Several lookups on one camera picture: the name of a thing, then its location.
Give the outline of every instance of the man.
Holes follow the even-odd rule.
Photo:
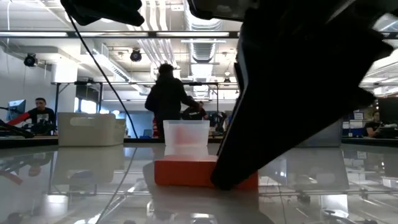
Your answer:
[[[55,113],[54,110],[45,107],[47,102],[44,98],[37,98],[35,100],[36,108],[28,111],[29,118],[32,120],[32,124],[37,123],[52,123],[55,124]]]
[[[181,80],[174,78],[173,70],[173,66],[169,64],[159,67],[159,77],[145,102],[145,108],[155,115],[160,138],[164,138],[163,121],[181,118],[181,103],[198,107],[198,103],[187,96]]]
[[[365,124],[363,136],[370,138],[380,138],[381,124],[380,113],[378,111],[373,112],[372,121]]]
[[[208,119],[209,117],[206,114],[205,109],[203,109],[203,102],[199,101],[199,107],[194,108],[194,107],[188,107],[185,109],[183,112],[183,119],[186,120],[202,120],[203,119]]]

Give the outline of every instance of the dark hoodie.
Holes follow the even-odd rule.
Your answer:
[[[155,119],[180,119],[181,103],[197,107],[193,99],[187,96],[182,82],[172,74],[160,75],[150,90],[145,108],[154,112]]]

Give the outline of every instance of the security camera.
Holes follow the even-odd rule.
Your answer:
[[[140,49],[133,49],[132,53],[130,55],[130,59],[133,62],[139,62],[142,59],[141,53],[140,53]]]
[[[34,68],[39,64],[39,60],[36,58],[36,54],[29,53],[27,54],[25,60],[24,60],[24,65],[26,67]]]

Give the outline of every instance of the ceiling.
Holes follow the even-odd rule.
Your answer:
[[[150,5],[151,0],[146,1],[146,21],[149,30],[160,29],[160,1],[153,0],[155,3],[156,13],[151,14]],[[165,25],[168,30],[187,30],[185,22],[185,15],[183,11],[182,0],[165,0]],[[157,27],[150,24],[150,19],[154,16],[157,21]],[[238,31],[241,23],[233,21],[223,21],[221,30],[224,31]],[[395,17],[385,15],[376,23],[376,30],[384,32],[397,32],[398,23]],[[79,31],[129,31],[125,24],[109,21],[97,21],[88,26],[79,26]],[[68,22],[65,11],[59,0],[0,0],[0,30],[73,30],[72,24]],[[192,74],[192,60],[190,57],[190,44],[182,43],[184,39],[171,39],[170,44],[175,61],[180,67],[180,76],[186,78]],[[5,39],[0,39],[0,44],[6,43]],[[142,60],[140,62],[132,62],[130,54],[134,48],[140,48],[137,39],[92,39],[95,45],[104,44],[109,49],[109,58],[121,69],[128,72],[129,76],[134,77],[137,81],[149,82],[153,81],[150,75],[151,65],[153,62],[147,56],[147,52],[141,49]],[[220,39],[222,43],[215,44],[214,61],[211,63],[211,76],[222,80],[226,74],[234,75],[233,63],[236,54],[236,46],[238,40],[236,39]],[[396,40],[389,40],[389,43],[394,47],[398,47]],[[97,68],[87,55],[82,54],[81,44],[78,39],[10,39],[10,49],[21,49],[25,46],[52,46],[61,49],[71,57],[79,61],[80,69],[79,76],[95,77],[100,79],[101,76],[97,72]],[[398,69],[395,63],[398,61],[398,54],[394,54],[388,60],[381,63],[375,63],[369,72],[373,73],[368,78],[368,81],[381,82],[387,78],[398,78]],[[381,67],[390,66],[386,72],[380,72]],[[108,76],[113,76],[113,73],[106,70]]]

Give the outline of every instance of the reflective table surface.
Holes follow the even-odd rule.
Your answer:
[[[258,192],[155,185],[154,160],[217,150],[217,144],[2,150],[0,223],[398,223],[396,148],[291,149],[259,171]]]

